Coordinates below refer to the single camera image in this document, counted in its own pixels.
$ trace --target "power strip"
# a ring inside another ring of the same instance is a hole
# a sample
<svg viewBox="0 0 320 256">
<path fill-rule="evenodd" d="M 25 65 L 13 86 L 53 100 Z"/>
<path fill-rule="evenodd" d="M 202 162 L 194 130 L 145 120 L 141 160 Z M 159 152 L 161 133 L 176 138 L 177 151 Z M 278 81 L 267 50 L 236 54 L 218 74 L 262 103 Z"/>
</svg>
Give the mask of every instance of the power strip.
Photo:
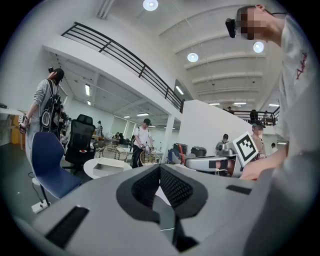
<svg viewBox="0 0 320 256">
<path fill-rule="evenodd" d="M 32 211 L 37 214 L 39 212 L 41 212 L 43 209 L 46 209 L 48 207 L 47 202 L 45 200 L 43 200 L 43 202 L 38 202 L 35 205 L 32 205 Z"/>
</svg>

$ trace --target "round ceiling light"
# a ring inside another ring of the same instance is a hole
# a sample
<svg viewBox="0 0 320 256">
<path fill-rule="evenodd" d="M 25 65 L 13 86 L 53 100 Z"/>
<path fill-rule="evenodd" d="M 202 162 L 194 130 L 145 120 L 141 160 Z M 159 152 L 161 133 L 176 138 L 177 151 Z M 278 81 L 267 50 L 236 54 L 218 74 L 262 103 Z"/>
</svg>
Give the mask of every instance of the round ceiling light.
<svg viewBox="0 0 320 256">
<path fill-rule="evenodd" d="M 188 54 L 188 61 L 196 62 L 199 59 L 199 56 L 196 53 L 189 53 Z"/>
<path fill-rule="evenodd" d="M 144 0 L 143 8 L 147 11 L 154 11 L 158 8 L 158 1 L 157 0 Z"/>
<path fill-rule="evenodd" d="M 264 50 L 264 44 L 262 42 L 255 42 L 253 45 L 253 50 L 258 54 L 262 53 Z"/>
</svg>

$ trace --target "white t-shirt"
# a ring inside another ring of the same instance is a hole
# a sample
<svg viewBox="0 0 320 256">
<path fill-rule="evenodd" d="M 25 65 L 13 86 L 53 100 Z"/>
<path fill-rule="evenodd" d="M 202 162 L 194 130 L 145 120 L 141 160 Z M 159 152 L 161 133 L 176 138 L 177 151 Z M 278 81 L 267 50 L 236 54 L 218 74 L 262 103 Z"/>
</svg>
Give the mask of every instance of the white t-shirt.
<svg viewBox="0 0 320 256">
<path fill-rule="evenodd" d="M 136 127 L 134 129 L 133 135 L 134 136 L 138 136 L 141 144 L 144 144 L 144 143 L 150 144 L 149 137 L 151 137 L 151 132 L 149 131 L 149 128 L 144 130 L 142 127 L 139 127 L 139 129 L 138 129 L 138 127 Z M 136 145 L 136 146 L 139 146 L 139 144 L 138 144 L 138 142 L 136 140 L 134 141 L 133 144 Z"/>
<path fill-rule="evenodd" d="M 280 115 L 276 132 L 289 141 L 289 156 L 320 145 L 320 70 L 317 56 L 298 23 L 286 16 L 281 48 Z"/>
</svg>

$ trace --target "column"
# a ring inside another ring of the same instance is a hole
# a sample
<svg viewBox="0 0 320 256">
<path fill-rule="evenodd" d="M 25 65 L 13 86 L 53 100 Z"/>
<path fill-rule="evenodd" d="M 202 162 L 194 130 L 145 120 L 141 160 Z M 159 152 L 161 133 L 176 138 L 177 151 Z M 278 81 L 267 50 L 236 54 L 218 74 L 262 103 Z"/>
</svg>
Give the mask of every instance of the column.
<svg viewBox="0 0 320 256">
<path fill-rule="evenodd" d="M 169 115 L 168 122 L 166 123 L 166 129 L 164 134 L 164 143 L 162 146 L 163 156 L 161 159 L 161 163 L 164 164 L 167 160 L 168 150 L 169 150 L 169 141 L 171 139 L 173 127 L 174 127 L 175 117 L 173 115 Z"/>
</svg>

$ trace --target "black cap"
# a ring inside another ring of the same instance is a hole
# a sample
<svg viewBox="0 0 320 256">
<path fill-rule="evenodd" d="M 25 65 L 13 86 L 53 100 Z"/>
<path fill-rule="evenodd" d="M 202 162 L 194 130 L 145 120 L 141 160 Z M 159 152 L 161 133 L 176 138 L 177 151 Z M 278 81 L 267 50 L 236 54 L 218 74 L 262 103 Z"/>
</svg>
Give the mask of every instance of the black cap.
<svg viewBox="0 0 320 256">
<path fill-rule="evenodd" d="M 252 123 L 252 127 L 256 127 L 256 126 L 262 126 L 263 128 L 266 128 L 263 123 L 259 120 L 256 120 Z"/>
<path fill-rule="evenodd" d="M 144 122 L 147 126 L 150 126 L 150 125 L 151 125 L 151 121 L 150 121 L 150 119 L 148 119 L 148 118 L 144 119 L 143 122 Z"/>
</svg>

